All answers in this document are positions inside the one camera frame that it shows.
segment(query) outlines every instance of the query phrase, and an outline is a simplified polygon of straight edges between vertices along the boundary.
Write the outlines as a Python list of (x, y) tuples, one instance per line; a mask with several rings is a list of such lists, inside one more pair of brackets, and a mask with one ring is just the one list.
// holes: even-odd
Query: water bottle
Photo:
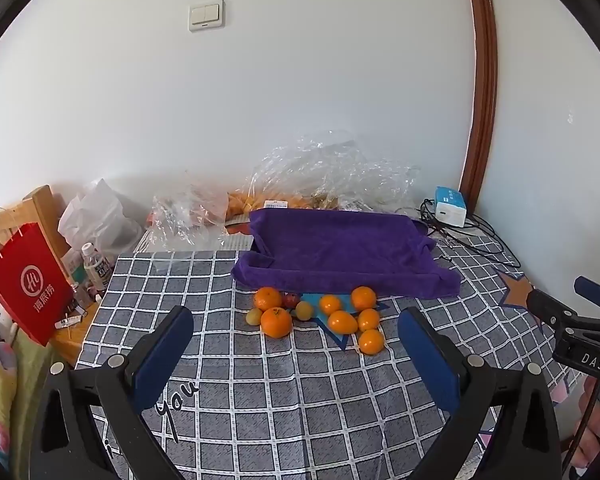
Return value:
[(84, 270), (87, 272), (91, 283), (100, 294), (104, 294), (113, 274), (109, 262), (90, 242), (82, 246), (82, 257), (84, 259)]

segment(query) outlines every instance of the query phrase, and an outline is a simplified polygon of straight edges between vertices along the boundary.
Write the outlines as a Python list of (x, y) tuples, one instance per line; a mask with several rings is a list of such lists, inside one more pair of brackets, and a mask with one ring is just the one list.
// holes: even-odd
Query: orange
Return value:
[(356, 318), (344, 310), (336, 310), (331, 314), (327, 325), (336, 334), (355, 334), (358, 330)]
[(384, 348), (384, 336), (375, 328), (366, 330), (358, 338), (358, 346), (363, 354), (376, 355)]
[(351, 293), (351, 304), (356, 310), (365, 310), (376, 306), (376, 294), (368, 286), (359, 286)]
[(342, 308), (340, 298), (333, 294), (327, 294), (326, 296), (321, 297), (318, 305), (320, 306), (320, 310), (323, 311), (326, 316), (330, 316), (336, 310)]
[(366, 308), (360, 314), (358, 314), (358, 326), (360, 330), (364, 332), (365, 330), (371, 330), (373, 328), (378, 328), (380, 324), (380, 314), (378, 314), (377, 310), (372, 308)]
[(260, 310), (282, 306), (282, 294), (272, 286), (263, 286), (253, 295), (253, 304)]
[(293, 328), (291, 314), (284, 308), (275, 306), (265, 310), (260, 318), (260, 328), (269, 337), (279, 339), (288, 335)]

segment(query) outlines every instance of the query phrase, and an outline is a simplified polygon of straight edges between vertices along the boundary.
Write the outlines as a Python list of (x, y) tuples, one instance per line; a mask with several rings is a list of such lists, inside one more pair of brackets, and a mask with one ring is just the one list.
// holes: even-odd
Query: human hand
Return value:
[[(580, 408), (580, 413), (584, 413), (584, 410), (587, 407), (587, 403), (591, 398), (591, 394), (593, 392), (593, 387), (596, 384), (595, 377), (587, 377), (584, 381), (584, 393), (580, 396), (580, 400), (578, 401), (578, 406)], [(581, 419), (576, 423), (576, 427), (573, 428), (573, 434), (578, 430), (578, 426), (580, 425)], [(593, 461), (593, 459), (600, 452), (600, 443), (598, 439), (600, 438), (600, 403), (596, 401), (596, 405), (591, 412), (591, 417), (587, 423), (587, 427), (582, 434), (582, 438), (580, 439), (580, 443), (578, 444), (578, 449), (576, 453), (573, 455), (571, 459), (571, 465), (574, 467), (588, 467), (589, 464)]]

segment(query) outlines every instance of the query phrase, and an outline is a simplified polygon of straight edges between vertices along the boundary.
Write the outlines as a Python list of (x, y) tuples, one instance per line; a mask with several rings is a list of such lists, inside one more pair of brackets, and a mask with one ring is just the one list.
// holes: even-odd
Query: metal screw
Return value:
[(536, 363), (529, 363), (526, 366), (526, 369), (529, 370), (529, 373), (533, 375), (540, 375), (542, 373), (542, 368), (540, 368)]
[(474, 368), (480, 368), (484, 365), (484, 359), (476, 354), (469, 355), (466, 361)]
[(107, 359), (107, 364), (111, 368), (118, 368), (123, 362), (125, 362), (125, 357), (122, 354), (115, 354)]
[(53, 363), (51, 365), (51, 375), (58, 375), (62, 370), (64, 370), (64, 365), (61, 362)]

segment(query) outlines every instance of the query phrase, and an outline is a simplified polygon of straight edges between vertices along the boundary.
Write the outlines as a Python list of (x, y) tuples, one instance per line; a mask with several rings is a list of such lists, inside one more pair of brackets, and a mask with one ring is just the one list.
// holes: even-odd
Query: plaid tablecloth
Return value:
[[(467, 238), (493, 250), (489, 237)], [(462, 274), (460, 295), (444, 300), (381, 298), (386, 349), (363, 356), (353, 336), (343, 350), (314, 322), (290, 336), (264, 337), (245, 323), (252, 292), (232, 280), (237, 251), (123, 254), (78, 358), (78, 367), (127, 353), (176, 304), (195, 334), (165, 387), (142, 416), (187, 479), (304, 480), (404, 478), (445, 423), (398, 340), (397, 317), (417, 305), (462, 352), (494, 366), (533, 361), (551, 388), (572, 371), (551, 359), (552, 331), (524, 310), (498, 306), (506, 286), (496, 268), (464, 248), (435, 249)], [(480, 457), (491, 408), (469, 460)], [(132, 478), (100, 408), (96, 423), (121, 478)]]

